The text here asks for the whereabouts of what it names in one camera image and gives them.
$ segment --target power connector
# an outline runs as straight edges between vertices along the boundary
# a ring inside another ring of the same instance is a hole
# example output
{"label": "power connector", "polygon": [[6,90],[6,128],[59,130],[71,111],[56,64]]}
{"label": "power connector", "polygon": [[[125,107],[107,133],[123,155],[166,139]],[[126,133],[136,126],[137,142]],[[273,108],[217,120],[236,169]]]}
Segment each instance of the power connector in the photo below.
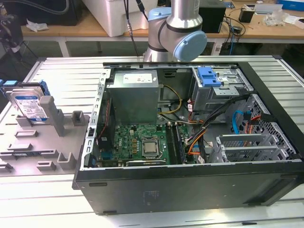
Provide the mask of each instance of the power connector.
{"label": "power connector", "polygon": [[232,28],[233,28],[233,33],[235,33],[235,34],[241,34],[241,32],[242,32],[242,28],[241,27],[239,27],[239,26],[232,26]]}

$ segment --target workbench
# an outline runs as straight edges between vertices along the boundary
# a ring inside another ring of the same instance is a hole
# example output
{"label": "workbench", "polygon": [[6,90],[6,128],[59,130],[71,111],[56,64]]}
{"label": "workbench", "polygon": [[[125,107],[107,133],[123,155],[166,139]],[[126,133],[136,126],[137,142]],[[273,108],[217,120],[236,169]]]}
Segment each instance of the workbench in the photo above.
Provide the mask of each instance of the workbench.
{"label": "workbench", "polygon": [[[94,96],[90,95],[90,88],[98,85],[103,63],[142,60],[142,57],[47,58],[33,66],[24,82],[45,79],[57,108],[62,109],[64,114],[71,114],[73,110],[90,114],[95,101]],[[195,61],[248,62],[304,132],[304,81],[284,60],[273,56],[205,56]],[[16,113],[8,104],[0,114],[0,141],[4,133],[14,132]],[[68,224],[83,228],[88,224],[98,224],[104,228],[143,228],[239,227],[251,224],[253,228],[304,227],[304,185],[269,207],[97,216],[82,192],[72,190],[73,178],[73,174],[1,177],[1,226],[35,228]]]}
{"label": "workbench", "polygon": [[[235,9],[240,9],[246,2],[233,2]],[[227,9],[228,16],[232,10]],[[304,12],[285,10],[290,15],[304,17]],[[240,10],[231,13],[230,17],[238,20]],[[295,25],[286,24],[284,27],[268,27],[262,24],[264,16],[253,15],[251,23],[244,23],[246,33],[239,40],[239,43],[304,43],[304,29]],[[62,56],[69,57],[67,41],[96,41],[98,51],[101,51],[102,41],[131,41],[129,33],[126,32],[119,37],[109,37],[105,30],[96,21],[93,15],[85,11],[83,18],[76,26],[49,26],[49,30],[33,32],[22,26],[24,40],[29,41],[56,41],[58,42]],[[227,24],[223,24],[219,33],[208,33],[208,42],[214,43],[211,55],[219,55],[222,44],[225,43],[229,35]],[[133,31],[135,41],[148,41],[148,30],[139,29]]]}

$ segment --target table leg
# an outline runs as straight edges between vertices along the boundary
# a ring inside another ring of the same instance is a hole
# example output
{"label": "table leg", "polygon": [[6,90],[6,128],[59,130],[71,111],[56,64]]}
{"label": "table leg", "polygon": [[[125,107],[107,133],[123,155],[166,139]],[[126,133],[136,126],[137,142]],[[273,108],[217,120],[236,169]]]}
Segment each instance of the table leg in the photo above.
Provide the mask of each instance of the table leg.
{"label": "table leg", "polygon": [[63,57],[70,57],[69,50],[67,49],[66,39],[64,37],[60,37],[58,40],[58,44],[60,46],[60,50]]}
{"label": "table leg", "polygon": [[98,50],[98,52],[99,53],[102,52],[103,49],[101,48],[101,42],[100,41],[96,41],[96,44],[97,44],[97,50]]}
{"label": "table leg", "polygon": [[222,45],[223,45],[222,41],[214,42],[211,55],[212,56],[219,56],[220,50],[222,49]]}

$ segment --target yellow cable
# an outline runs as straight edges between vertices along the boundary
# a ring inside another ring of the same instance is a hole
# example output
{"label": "yellow cable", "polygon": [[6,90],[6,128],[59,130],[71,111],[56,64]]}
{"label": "yellow cable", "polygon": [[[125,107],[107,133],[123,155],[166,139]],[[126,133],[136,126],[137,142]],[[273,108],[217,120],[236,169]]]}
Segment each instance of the yellow cable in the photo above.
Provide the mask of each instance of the yellow cable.
{"label": "yellow cable", "polygon": [[168,85],[163,85],[163,87],[167,87],[167,88],[169,88],[173,93],[175,93],[176,96],[179,98],[180,103],[179,103],[179,106],[178,106],[176,109],[174,109],[174,110],[172,110],[172,111],[167,111],[167,112],[159,112],[158,114],[172,114],[172,113],[177,112],[177,111],[181,108],[182,98],[180,97],[180,95],[179,95],[172,87],[170,87],[170,86],[168,86]]}

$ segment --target white box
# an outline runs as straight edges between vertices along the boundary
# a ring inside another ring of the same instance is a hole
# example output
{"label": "white box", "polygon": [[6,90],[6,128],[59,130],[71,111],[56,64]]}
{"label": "white box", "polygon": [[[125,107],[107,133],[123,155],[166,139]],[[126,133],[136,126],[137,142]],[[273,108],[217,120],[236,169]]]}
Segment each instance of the white box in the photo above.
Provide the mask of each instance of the white box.
{"label": "white box", "polygon": [[304,22],[302,22],[304,18],[300,18],[300,19],[296,20],[294,25],[299,27],[300,29],[304,29]]}
{"label": "white box", "polygon": [[[123,0],[82,0],[110,37],[128,31]],[[157,7],[157,0],[142,0],[146,15]],[[135,0],[129,0],[129,18],[132,30],[148,29],[148,22],[139,11]]]}

